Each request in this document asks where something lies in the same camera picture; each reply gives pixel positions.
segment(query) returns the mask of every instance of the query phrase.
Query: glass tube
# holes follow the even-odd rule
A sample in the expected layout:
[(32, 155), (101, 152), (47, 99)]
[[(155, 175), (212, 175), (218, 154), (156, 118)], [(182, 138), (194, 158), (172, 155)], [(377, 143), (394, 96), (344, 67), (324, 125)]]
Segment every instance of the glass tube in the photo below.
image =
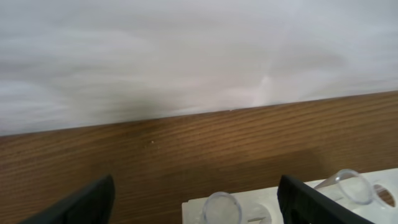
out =
[(207, 199), (203, 206), (204, 224), (241, 224), (242, 208), (229, 193), (216, 192)]
[(373, 201), (371, 184), (358, 172), (343, 169), (314, 187), (323, 195), (353, 210)]

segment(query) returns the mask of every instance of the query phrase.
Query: circular opening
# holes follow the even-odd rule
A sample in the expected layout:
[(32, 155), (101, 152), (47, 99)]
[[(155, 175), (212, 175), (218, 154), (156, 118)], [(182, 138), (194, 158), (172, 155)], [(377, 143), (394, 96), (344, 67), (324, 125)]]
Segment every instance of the circular opening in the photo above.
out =
[(353, 202), (368, 205), (373, 201), (371, 184), (358, 172), (343, 169), (337, 173), (336, 182), (345, 197)]
[(394, 197), (385, 187), (381, 186), (380, 184), (376, 184), (373, 186), (373, 189), (376, 192), (376, 195), (379, 196), (379, 198), (384, 203), (388, 204), (391, 207), (396, 206), (396, 201), (394, 200)]
[(242, 208), (229, 193), (216, 192), (207, 199), (203, 218), (206, 224), (241, 224)]

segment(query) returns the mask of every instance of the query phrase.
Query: wooden table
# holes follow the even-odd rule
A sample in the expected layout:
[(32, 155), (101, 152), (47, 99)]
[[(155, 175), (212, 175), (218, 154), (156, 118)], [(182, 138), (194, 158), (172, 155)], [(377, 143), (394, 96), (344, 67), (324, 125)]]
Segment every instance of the wooden table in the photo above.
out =
[(181, 223), (216, 191), (398, 167), (398, 91), (0, 138), (0, 223), (43, 210), (105, 174), (111, 223)]

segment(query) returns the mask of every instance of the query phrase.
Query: wrinkled white sheet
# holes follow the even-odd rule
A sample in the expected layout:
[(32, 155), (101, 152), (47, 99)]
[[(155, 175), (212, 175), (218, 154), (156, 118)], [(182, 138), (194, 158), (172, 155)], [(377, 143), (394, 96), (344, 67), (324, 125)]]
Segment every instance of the wrinkled white sheet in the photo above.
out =
[(0, 135), (398, 89), (394, 0), (1, 0)]

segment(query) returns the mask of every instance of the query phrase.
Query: white fabric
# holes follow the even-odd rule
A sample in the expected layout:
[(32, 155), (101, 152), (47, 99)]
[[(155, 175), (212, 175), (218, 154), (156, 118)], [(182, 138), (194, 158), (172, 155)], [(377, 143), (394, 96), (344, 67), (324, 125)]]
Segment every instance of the white fabric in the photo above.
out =
[(398, 89), (394, 0), (0, 0), (0, 135)]

